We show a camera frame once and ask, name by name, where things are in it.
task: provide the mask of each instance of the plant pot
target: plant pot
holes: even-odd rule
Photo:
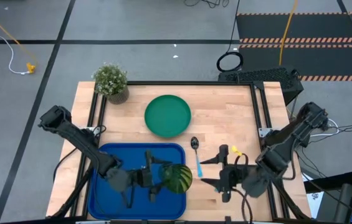
[[[128,91],[128,87],[126,86],[126,88],[122,92],[107,96],[107,99],[109,102],[115,105],[119,105],[121,103],[124,103],[128,99],[128,96],[129,96],[129,91]]]

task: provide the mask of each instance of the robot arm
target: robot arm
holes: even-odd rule
[[[270,181],[273,182],[281,197],[296,218],[308,217],[296,206],[288,193],[282,187],[282,176],[288,169],[288,163],[293,159],[293,151],[298,145],[306,146],[312,130],[323,128],[328,121],[327,113],[315,103],[305,104],[299,111],[295,121],[292,121],[280,131],[271,131],[260,141],[263,149],[258,158],[257,166],[227,164],[228,146],[222,145],[220,153],[213,159],[202,164],[223,163],[220,179],[201,179],[222,192],[222,201],[228,202],[232,188],[241,184],[251,197],[262,195]]]
[[[40,117],[40,120],[39,127],[42,127],[44,131],[58,134],[84,153],[101,177],[105,178],[110,168],[121,166],[121,161],[98,150],[93,144],[94,134],[90,130],[79,129],[72,124],[70,112],[63,106],[53,106]]]

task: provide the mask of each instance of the yellow cable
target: yellow cable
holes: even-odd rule
[[[4,29],[4,27],[2,27],[1,25],[0,25],[0,29],[1,29],[4,33],[6,33],[9,38],[11,38],[13,41],[15,41],[15,43],[16,43],[17,45],[19,45],[19,46],[21,47],[21,49],[33,59],[34,63],[35,63],[36,66],[37,66],[38,62],[37,62],[36,57],[35,57],[32,53],[30,53],[22,44],[20,44],[20,43],[18,42],[18,40],[16,40],[16,39],[15,39],[8,31],[6,31],[6,30]]]
[[[281,51],[280,51],[280,62],[279,62],[279,65],[282,64],[282,51],[283,51],[283,44],[285,42],[285,38],[287,37],[287,32],[288,32],[288,29],[289,29],[289,24],[290,24],[290,21],[292,20],[292,15],[293,15],[293,12],[295,12],[295,9],[296,7],[298,6],[298,0],[295,0],[295,3],[293,3],[293,8],[292,8],[292,11],[290,11],[290,14],[289,14],[289,18],[288,18],[288,23],[287,23],[287,27],[285,28],[285,32],[283,33],[283,37],[282,37],[282,43],[281,43]]]

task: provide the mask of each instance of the wooden tabletop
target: wooden tabletop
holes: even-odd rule
[[[74,105],[72,108],[72,122],[77,126],[86,126],[93,95],[94,82],[80,82],[78,84]],[[237,146],[238,150],[247,154],[249,164],[255,164],[255,158],[260,154],[257,127],[252,106],[250,88],[248,86],[163,86],[163,85],[132,85],[129,86],[130,97],[126,103],[113,105],[107,103],[103,124],[107,127],[101,135],[100,142],[175,142],[184,148],[186,165],[193,172],[193,184],[187,191],[186,211],[180,220],[221,221],[225,216],[232,220],[242,220],[242,197],[232,194],[229,203],[222,203],[221,194],[216,193],[210,185],[200,181],[197,177],[195,153],[190,146],[193,136],[199,139],[198,155],[201,161],[214,157],[219,152],[221,144]],[[176,95],[184,99],[191,108],[192,120],[188,129],[180,136],[163,139],[152,134],[144,122],[144,112],[148,103],[160,95]],[[273,128],[282,128],[288,124],[288,116],[283,102],[279,83],[265,83],[265,94],[269,106]],[[265,121],[257,91],[260,118],[265,127]],[[95,124],[97,125],[98,111],[101,100],[97,101]],[[61,158],[74,147],[67,141],[61,153]],[[230,150],[229,161],[237,155]],[[303,213],[310,216],[306,192],[301,176],[297,155],[294,155],[297,177],[295,180],[285,180],[284,186],[293,201]],[[75,187],[75,181],[80,162],[80,151],[69,157],[58,168],[57,176],[52,188],[47,215],[55,213],[66,201]],[[204,178],[219,178],[221,165],[202,166]],[[292,170],[289,167],[284,175],[289,177]],[[277,213],[282,217],[279,194],[274,188]],[[78,214],[82,212],[82,202],[86,196],[85,190],[79,198]],[[252,207],[254,220],[271,221],[269,199],[267,193],[259,198],[248,197]]]

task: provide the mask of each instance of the white cable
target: white cable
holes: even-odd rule
[[[9,69],[12,73],[15,73],[15,74],[25,75],[25,74],[30,73],[29,71],[27,71],[27,72],[15,72],[15,71],[11,68],[12,60],[14,59],[14,50],[12,49],[11,45],[7,42],[7,40],[6,40],[4,37],[1,37],[1,36],[0,36],[0,38],[1,38],[3,41],[5,41],[5,43],[8,45],[8,47],[11,49],[11,60],[9,61],[8,69]]]
[[[335,127],[336,127],[336,133],[333,133],[333,134],[313,134],[311,135],[310,137],[317,137],[317,136],[332,136],[334,134],[338,134],[339,133],[339,127],[338,125],[336,124],[336,122],[334,122],[332,119],[328,118],[329,121],[331,121]]]

